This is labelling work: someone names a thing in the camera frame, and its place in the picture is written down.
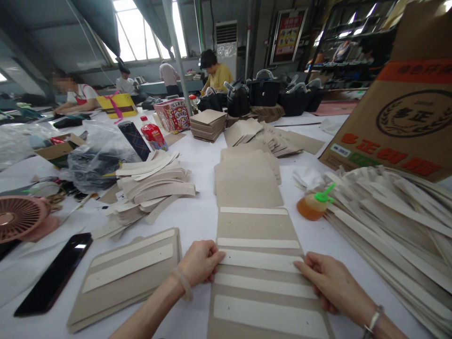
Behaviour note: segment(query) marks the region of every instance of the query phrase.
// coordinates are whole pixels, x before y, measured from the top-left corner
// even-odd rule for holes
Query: hand
[[[293,264],[314,284],[314,293],[325,311],[340,311],[360,327],[369,325],[377,306],[342,262],[308,252],[304,263]]]
[[[225,252],[218,251],[213,240],[196,241],[179,263],[179,270],[191,287],[201,282],[211,283],[213,275],[217,272],[217,265],[225,255]]]

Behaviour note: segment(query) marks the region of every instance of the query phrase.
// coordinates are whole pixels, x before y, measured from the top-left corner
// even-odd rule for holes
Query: red beverage bottle
[[[163,138],[163,135],[160,132],[160,129],[157,125],[150,123],[146,116],[140,117],[143,122],[143,126],[141,127],[141,133],[145,136],[146,140],[149,141],[149,144],[153,149],[161,149],[164,151],[168,150],[168,145]]]

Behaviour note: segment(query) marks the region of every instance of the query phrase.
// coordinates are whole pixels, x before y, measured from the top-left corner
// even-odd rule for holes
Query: work table
[[[144,114],[151,119],[152,111],[145,111]],[[96,115],[93,119],[108,121],[111,124],[114,122],[114,120],[108,119],[104,113]],[[138,127],[141,125],[138,116],[126,118],[125,120],[134,121]],[[293,169],[296,166],[303,165],[316,168],[320,172],[331,171],[317,159],[332,139],[332,136],[321,131],[319,126],[319,124],[316,124],[282,127],[282,129],[291,130],[326,142],[325,146],[316,155],[303,152],[302,154],[279,159],[282,178],[282,184],[279,187],[284,199],[284,207],[289,211],[303,251],[305,253],[315,251],[331,255],[342,261],[366,292],[377,304],[382,304],[385,307],[387,315],[409,338],[432,338],[432,335],[399,303],[380,276],[369,267],[364,259],[324,218],[319,221],[308,221],[298,213],[296,203],[303,196],[303,193],[294,186],[294,180],[292,179]],[[80,134],[83,130],[83,127],[65,129],[62,130],[62,134],[68,132]],[[132,315],[140,304],[119,311],[75,335],[70,334],[66,328],[67,319],[84,275],[95,256],[126,245],[138,236],[150,236],[170,227],[178,227],[180,229],[183,253],[188,250],[191,243],[195,240],[215,240],[218,207],[214,195],[213,168],[219,163],[220,150],[226,148],[225,138],[221,134],[214,144],[210,144],[194,139],[190,131],[184,133],[187,135],[170,146],[169,150],[170,152],[180,152],[179,161],[181,166],[192,171],[190,182],[196,185],[196,190],[199,193],[195,197],[176,200],[161,213],[153,226],[148,225],[144,219],[141,219],[131,226],[118,242],[110,240],[94,242],[76,268],[55,305],[47,314],[28,318],[13,318],[14,311],[31,288],[0,308],[0,326],[3,338],[107,338]],[[40,176],[43,176],[43,174],[55,175],[52,165],[41,157],[36,156],[15,164],[0,173],[1,190],[19,188],[28,184],[36,172],[39,172]],[[60,217],[63,217],[74,208],[75,201],[72,197],[67,197],[62,204],[64,209],[56,214]],[[107,218],[102,215],[100,211],[101,206],[103,206],[102,203],[91,199],[82,209],[75,211],[62,227],[76,229],[80,225],[85,225],[83,232],[89,232],[102,226]],[[48,236],[49,240],[53,236],[54,234],[50,234]],[[47,267],[61,250],[64,243],[65,241],[51,249],[36,252],[32,256],[19,258],[26,249],[31,248],[30,244],[23,243],[0,262],[0,274],[9,265],[19,262],[26,262],[31,266],[40,263],[40,265]],[[161,323],[154,338],[205,338],[209,304],[210,284],[202,284],[196,287],[194,289],[193,302],[186,303],[180,300]],[[329,315],[329,319],[336,339],[362,337],[362,329],[355,326],[344,315]]]

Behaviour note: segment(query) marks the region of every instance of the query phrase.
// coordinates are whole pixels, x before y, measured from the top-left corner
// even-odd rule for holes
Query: pink ribbon
[[[116,94],[119,94],[119,93],[120,93],[119,91],[116,91],[116,92],[114,92],[112,95],[104,96],[105,99],[110,100],[110,103],[112,104],[114,111],[115,111],[116,114],[118,115],[119,120],[114,122],[115,125],[116,125],[117,123],[121,122],[122,119],[124,119],[124,117],[122,116],[121,110],[118,108],[118,106],[116,106],[116,104],[115,104],[114,101],[113,101],[113,97],[114,97]]]

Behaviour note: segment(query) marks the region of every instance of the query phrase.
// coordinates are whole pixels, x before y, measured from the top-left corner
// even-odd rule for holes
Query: silver bracelet
[[[371,323],[369,324],[369,327],[367,325],[364,325],[364,335],[363,339],[370,339],[373,338],[373,329],[375,328],[375,325],[377,324],[377,321],[380,319],[380,316],[383,314],[385,309],[382,305],[377,306],[377,311],[373,315],[371,319]]]
[[[182,272],[179,270],[179,267],[175,267],[171,273],[179,280],[180,284],[185,290],[185,294],[182,297],[183,300],[190,302],[193,300],[193,290],[185,276],[182,274]]]

